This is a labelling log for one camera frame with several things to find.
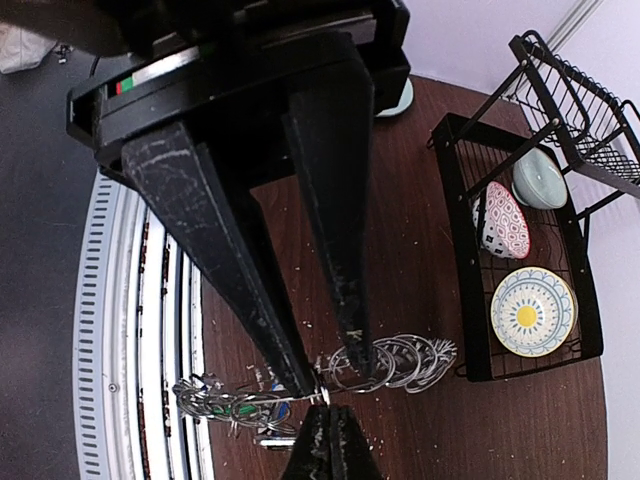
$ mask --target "gray floor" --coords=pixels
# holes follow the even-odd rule
[[[65,99],[90,63],[74,52],[64,66],[49,57],[37,70],[0,75],[2,480],[79,478],[73,307],[96,167],[65,133]]]

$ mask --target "dish rack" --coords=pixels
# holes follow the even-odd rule
[[[591,214],[625,193],[640,198],[640,143],[629,122],[631,119],[639,125],[640,113],[633,102],[621,101],[553,54],[538,32],[529,30],[515,36],[509,47],[518,66],[451,142],[463,138],[498,100],[519,104],[532,136],[502,164],[501,171],[544,143],[561,149],[566,161],[563,174],[575,171],[615,189],[578,214],[579,219],[585,219],[588,239]],[[484,190],[490,180],[479,182],[471,194]]]
[[[474,382],[507,379],[568,365],[602,355],[603,339],[593,276],[578,215],[571,199],[558,210],[523,207],[531,237],[524,260],[500,259],[481,248],[471,206],[478,185],[512,182],[505,167],[531,140],[452,113],[433,132],[456,254],[465,341],[465,365],[458,370]],[[554,151],[538,146],[556,164]],[[493,294],[509,273],[526,266],[555,272],[574,290],[578,317],[568,339],[556,351],[523,358],[498,341],[491,326]]]

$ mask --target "brown table surface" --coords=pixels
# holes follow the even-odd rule
[[[413,78],[415,102],[375,127],[367,227],[375,337],[416,333],[462,343],[449,220],[430,131],[446,112],[471,115],[484,96]],[[494,108],[485,121],[526,131],[521,111]],[[257,189],[310,358],[338,346],[325,280],[295,178]],[[225,382],[255,379],[262,359],[229,308],[204,287],[206,364]],[[352,405],[389,479],[606,478],[607,430],[599,360],[509,381],[472,384],[449,373],[430,390],[341,394]],[[296,407],[296,423],[306,407]],[[211,425],[216,480],[277,479],[288,454]]]

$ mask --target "white bag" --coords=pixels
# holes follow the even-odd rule
[[[0,23],[0,73],[37,67],[55,45],[54,40]]]

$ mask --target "white wall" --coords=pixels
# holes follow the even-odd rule
[[[560,53],[616,95],[640,105],[638,0],[606,0]],[[599,198],[599,186],[578,175],[571,180],[578,203]],[[589,246],[605,337],[611,480],[640,478],[639,205],[625,196],[595,214]]]
[[[531,28],[546,38],[575,1],[405,0],[405,52],[417,75],[488,93],[516,66],[511,38]]]

